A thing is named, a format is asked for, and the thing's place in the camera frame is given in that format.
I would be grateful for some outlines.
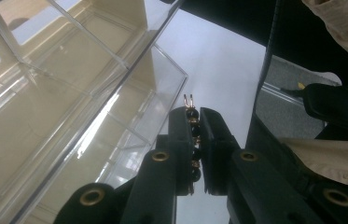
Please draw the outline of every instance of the gray surface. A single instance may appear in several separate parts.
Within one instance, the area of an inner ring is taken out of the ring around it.
[[[277,58],[273,58],[266,82],[278,88],[300,90],[311,83],[337,85],[336,82]],[[257,102],[257,115],[276,137],[315,138],[323,129],[321,120],[307,115],[303,106],[285,101],[261,91]]]

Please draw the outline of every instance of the small metal object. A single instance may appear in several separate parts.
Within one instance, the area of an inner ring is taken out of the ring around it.
[[[201,178],[201,171],[200,171],[200,159],[201,159],[201,151],[197,149],[197,145],[200,143],[200,113],[196,109],[194,105],[193,100],[193,94],[190,95],[190,104],[188,104],[188,98],[186,95],[184,95],[185,98],[185,108],[186,108],[186,118],[188,119],[188,123],[190,124],[191,128],[191,136],[194,140],[194,151],[191,161],[192,171],[191,171],[191,178],[193,182],[197,182]]]
[[[191,171],[191,177],[193,179],[193,182],[199,181],[200,178],[201,178],[201,170],[200,170],[200,168],[193,167],[193,169]]]
[[[166,161],[170,155],[166,152],[155,152],[152,156],[153,161]]]
[[[241,159],[243,159],[244,161],[257,161],[258,160],[258,156],[256,154],[254,154],[253,152],[249,152],[249,151],[243,151],[241,152]]]
[[[194,168],[200,168],[200,162],[199,161],[191,161],[191,166]]]
[[[89,189],[80,197],[80,203],[84,206],[93,206],[104,198],[104,190],[99,188]]]
[[[324,189],[323,195],[331,203],[342,207],[348,207],[348,195],[337,189]]]

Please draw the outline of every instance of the clear plastic container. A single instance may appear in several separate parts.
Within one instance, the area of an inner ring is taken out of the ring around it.
[[[153,46],[176,3],[0,1],[0,223],[136,175],[186,80]]]

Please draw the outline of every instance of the screw hole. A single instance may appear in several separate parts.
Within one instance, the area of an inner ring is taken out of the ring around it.
[[[244,161],[256,161],[258,159],[258,156],[252,152],[244,151],[241,153],[241,158]]]
[[[104,198],[102,189],[89,189],[80,197],[80,203],[85,206],[92,206],[100,202]]]
[[[153,161],[166,161],[170,156],[166,152],[156,152],[153,154]]]
[[[337,189],[324,189],[323,194],[325,198],[331,203],[342,207],[348,207],[348,195]]]

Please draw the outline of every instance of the black cable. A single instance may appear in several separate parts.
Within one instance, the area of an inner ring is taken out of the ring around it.
[[[272,25],[271,25],[269,42],[267,43],[266,53],[264,55],[263,66],[261,67],[261,71],[260,71],[260,80],[258,81],[258,89],[256,91],[255,104],[253,106],[254,112],[256,111],[256,102],[258,101],[258,95],[261,91],[261,88],[263,87],[264,81],[266,80],[267,74],[269,72],[271,59],[272,59],[272,51],[273,51],[273,47],[275,44],[276,33],[279,30],[278,29],[279,28],[279,20],[282,17],[284,5],[285,5],[285,0],[276,0],[276,2],[275,2],[275,9],[274,9],[274,14],[273,14],[273,18],[272,18]]]

